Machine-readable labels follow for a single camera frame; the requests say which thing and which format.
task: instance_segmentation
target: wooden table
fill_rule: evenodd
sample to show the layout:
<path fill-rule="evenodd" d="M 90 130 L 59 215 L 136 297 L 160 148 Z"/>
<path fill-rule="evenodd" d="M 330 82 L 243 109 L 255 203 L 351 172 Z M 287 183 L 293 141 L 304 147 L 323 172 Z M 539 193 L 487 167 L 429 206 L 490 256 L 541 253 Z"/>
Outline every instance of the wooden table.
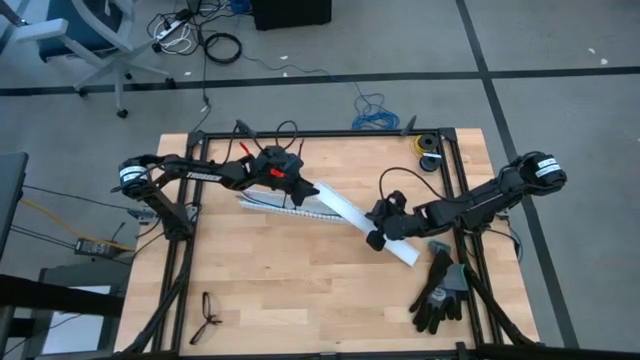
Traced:
<path fill-rule="evenodd" d="M 482 131 L 458 129 L 457 135 L 469 187 L 494 177 Z M 302 151 L 302 175 L 329 184 L 363 210 L 370 209 L 379 197 L 378 178 L 391 166 L 424 174 L 444 193 L 439 172 L 420 171 L 409 141 L 400 137 L 308 138 Z M 163 135 L 158 153 L 182 155 L 185 143 L 186 135 Z M 257 153 L 254 144 L 244 143 Z M 227 145 L 228 140 L 212 141 L 209 159 L 221 161 Z M 235 144 L 231 159 L 242 155 Z M 452 182 L 457 184 L 452 160 L 449 163 Z M 390 172 L 383 186 L 385 193 L 404 192 L 409 208 L 436 199 L 407 173 Z M 177 188 L 175 181 L 164 191 L 175 196 Z M 215 183 L 204 185 L 202 205 L 181 355 L 448 350 L 458 341 L 473 347 L 465 310 L 462 321 L 441 323 L 435 336 L 417 333 L 411 324 L 407 309 L 424 286 L 431 261 L 426 239 L 409 240 L 422 252 L 410 268 L 388 252 L 371 250 L 355 227 L 244 209 L 236 193 Z M 509 231 L 500 221 L 492 226 Z M 141 239 L 138 247 L 160 231 Z M 436 238 L 454 244 L 451 232 Z M 537 339 L 511 240 L 494 233 L 482 238 L 496 300 L 525 335 Z M 137 256 L 116 349 L 131 343 L 155 309 L 167 248 L 168 242 L 160 239 Z M 203 323 L 203 291 L 214 296 L 214 308 L 224 324 L 208 328 L 193 346 L 189 339 Z M 485 338 L 490 340 L 479 298 L 478 303 Z M 165 347 L 174 311 L 167 316 Z"/>

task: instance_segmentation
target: work glove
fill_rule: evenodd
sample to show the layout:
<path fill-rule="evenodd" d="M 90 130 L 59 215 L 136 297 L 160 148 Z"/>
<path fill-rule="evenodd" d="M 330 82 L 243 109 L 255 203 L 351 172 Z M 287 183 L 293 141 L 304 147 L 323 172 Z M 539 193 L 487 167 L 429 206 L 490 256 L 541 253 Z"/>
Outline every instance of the work glove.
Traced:
<path fill-rule="evenodd" d="M 447 269 L 453 264 L 453 260 L 445 251 L 439 251 L 433 259 L 427 283 L 418 295 L 416 301 L 411 304 L 409 311 L 415 313 L 413 324 L 418 332 L 429 329 L 431 334 L 438 330 L 440 320 L 446 314 L 446 305 L 453 300 L 454 291 L 449 292 L 439 288 L 438 285 L 447 275 Z"/>
<path fill-rule="evenodd" d="M 420 305 L 416 316 L 413 318 L 413 324 L 416 325 L 418 332 L 425 329 L 430 334 L 435 335 L 438 332 L 440 321 L 445 320 L 449 309 L 454 302 L 455 291 L 446 290 L 436 287 Z"/>
<path fill-rule="evenodd" d="M 450 256 L 451 247 L 438 241 L 429 242 L 429 249 L 437 255 L 439 252 L 445 252 Z M 438 285 L 448 292 L 453 292 L 451 302 L 447 304 L 446 313 L 449 320 L 462 320 L 462 301 L 467 299 L 469 287 L 464 277 L 464 265 L 451 264 L 447 268 L 447 274 Z"/>

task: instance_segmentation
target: power strip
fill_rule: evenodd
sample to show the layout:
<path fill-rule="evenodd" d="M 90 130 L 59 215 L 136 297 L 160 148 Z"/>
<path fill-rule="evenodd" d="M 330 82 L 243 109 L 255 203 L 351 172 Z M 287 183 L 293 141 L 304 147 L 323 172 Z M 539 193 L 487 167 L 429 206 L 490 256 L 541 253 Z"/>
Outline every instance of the power strip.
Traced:
<path fill-rule="evenodd" d="M 160 32 L 160 34 L 158 34 L 158 36 L 156 36 L 156 40 L 162 41 L 164 38 L 166 38 L 167 36 L 171 35 L 172 32 L 176 31 L 176 29 L 178 29 L 180 26 L 184 25 L 185 22 L 187 22 L 187 21 L 186 20 L 175 20 L 171 24 L 171 27 L 168 30 L 163 30 L 162 32 Z"/>

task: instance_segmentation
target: white label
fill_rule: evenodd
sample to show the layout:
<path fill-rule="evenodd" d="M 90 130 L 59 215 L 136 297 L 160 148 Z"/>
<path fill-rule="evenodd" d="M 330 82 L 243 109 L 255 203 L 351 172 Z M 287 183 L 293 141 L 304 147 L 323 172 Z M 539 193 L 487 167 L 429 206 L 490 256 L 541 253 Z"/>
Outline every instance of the white label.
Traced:
<path fill-rule="evenodd" d="M 122 177 L 122 182 L 127 182 L 129 180 L 133 180 L 135 178 L 137 178 L 140 175 L 140 173 L 133 173 L 133 174 L 129 174 L 129 175 L 125 175 Z M 144 176 L 140 176 L 140 178 L 142 179 L 147 179 L 147 175 Z"/>
<path fill-rule="evenodd" d="M 556 161 L 555 158 L 551 158 L 551 159 L 547 159 L 547 160 L 543 160 L 540 161 L 538 163 L 538 169 L 542 169 L 543 167 L 547 167 L 549 165 L 553 165 L 553 164 L 557 164 L 558 162 Z"/>
<path fill-rule="evenodd" d="M 542 177 L 542 176 L 547 175 L 550 172 L 554 172 L 554 171 L 558 171 L 558 170 L 560 170 L 560 165 L 547 166 L 544 169 L 536 171 L 536 176 L 537 177 Z"/>
<path fill-rule="evenodd" d="M 198 173 L 188 173 L 187 178 L 196 179 L 196 180 L 205 180 L 205 181 L 214 181 L 218 182 L 222 179 L 220 175 L 208 175 L 208 174 L 198 174 Z"/>
<path fill-rule="evenodd" d="M 123 182 L 127 182 L 131 179 L 135 179 L 140 176 L 141 179 L 147 179 L 147 168 L 142 166 L 129 166 L 120 170 L 120 178 Z"/>
<path fill-rule="evenodd" d="M 434 157 L 434 158 L 442 159 L 442 156 L 440 154 L 422 153 L 422 156 Z"/>
<path fill-rule="evenodd" d="M 444 301 L 447 297 L 447 293 L 440 288 L 435 288 L 431 293 L 431 297 L 436 301 Z"/>

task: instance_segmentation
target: black floor stripe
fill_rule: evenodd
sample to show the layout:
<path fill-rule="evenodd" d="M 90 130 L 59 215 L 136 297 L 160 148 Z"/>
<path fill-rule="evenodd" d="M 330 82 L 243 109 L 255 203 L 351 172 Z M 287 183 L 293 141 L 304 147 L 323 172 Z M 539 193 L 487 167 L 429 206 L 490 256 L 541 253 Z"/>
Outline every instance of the black floor stripe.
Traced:
<path fill-rule="evenodd" d="M 465 32 L 467 33 L 471 52 L 473 53 L 476 65 L 478 66 L 478 71 L 480 72 L 482 84 L 487 93 L 489 106 L 491 107 L 491 112 L 493 113 L 496 126 L 498 127 L 498 132 L 500 133 L 504 150 L 507 153 L 507 157 L 512 160 L 517 156 L 515 144 L 513 142 L 513 137 L 509 132 L 509 127 L 507 126 L 507 121 L 504 116 L 504 112 L 502 111 L 498 94 L 493 86 L 493 80 L 491 78 L 492 74 L 489 72 L 484 55 L 482 54 L 482 48 L 480 47 L 478 36 L 473 27 L 469 9 L 467 8 L 467 4 L 464 0 L 456 0 L 456 4 L 460 12 L 460 17 L 462 18 Z M 531 238 L 533 239 L 536 249 L 538 262 L 542 268 L 542 275 L 547 286 L 547 291 L 549 292 L 549 297 L 551 298 L 551 306 L 553 307 L 556 321 L 558 322 L 562 341 L 567 348 L 578 348 L 578 338 L 569 316 L 569 311 L 562 294 L 558 276 L 551 261 L 551 255 L 542 231 L 540 219 L 538 218 L 538 212 L 531 199 L 523 200 L 522 207 L 524 208 L 527 223 L 529 224 L 529 231 L 531 232 Z"/>
<path fill-rule="evenodd" d="M 492 79 L 530 79 L 573 76 L 604 76 L 640 74 L 640 66 L 621 66 L 587 69 L 489 71 Z"/>
<path fill-rule="evenodd" d="M 487 80 L 487 79 L 531 79 L 554 77 L 579 77 L 579 76 L 606 76 L 606 75 L 632 75 L 640 74 L 640 66 L 590 68 L 590 69 L 553 69 L 553 70 L 515 70 L 515 71 L 453 71 L 453 72 L 408 72 L 408 73 L 379 73 L 379 74 L 353 74 L 330 76 L 299 76 L 289 78 L 255 78 L 255 79 L 230 79 L 207 80 L 205 88 L 234 88 L 252 86 L 277 86 L 277 85 L 310 85 L 332 84 L 350 82 L 382 82 L 382 81 L 412 81 L 412 80 Z M 178 90 L 200 89 L 202 81 L 176 82 Z M 113 85 L 90 85 L 84 88 L 87 93 L 113 92 Z M 164 82 L 126 84 L 124 91 L 159 91 L 174 90 L 167 87 Z M 25 87 L 25 88 L 0 88 L 0 96 L 35 96 L 35 95 L 60 95 L 75 94 L 71 86 L 51 87 Z"/>
<path fill-rule="evenodd" d="M 380 74 L 354 74 L 335 76 L 299 76 L 299 77 L 277 77 L 277 78 L 256 78 L 256 79 L 231 79 L 231 80 L 207 80 L 205 88 L 233 88 L 233 87 L 253 87 L 253 86 L 277 86 L 277 85 L 309 85 L 309 84 L 334 84 L 352 82 L 380 82 L 380 81 L 411 81 L 411 80 L 473 80 L 480 79 L 480 74 L 475 71 L 460 72 L 422 72 L 422 73 L 380 73 Z M 202 81 L 181 81 L 176 82 L 179 90 L 200 89 Z M 113 85 L 90 85 L 85 86 L 88 93 L 112 92 Z M 164 82 L 126 84 L 124 91 L 157 91 L 173 90 L 167 87 Z M 31 96 L 31 95 L 58 95 L 75 94 L 76 91 L 71 86 L 53 87 L 31 87 L 31 88 L 6 88 L 0 89 L 0 96 Z"/>
<path fill-rule="evenodd" d="M 22 16 L 24 14 L 24 11 L 27 9 L 27 6 L 29 5 L 29 1 L 31 0 L 20 1 L 20 4 L 18 4 L 18 8 L 15 9 L 16 14 Z M 13 35 L 13 32 L 15 30 L 16 27 L 11 23 L 8 23 L 7 28 L 4 29 L 4 33 L 2 33 L 2 37 L 0 37 L 0 55 L 2 55 L 4 48 L 7 47 L 9 39 L 11 38 L 11 35 Z"/>

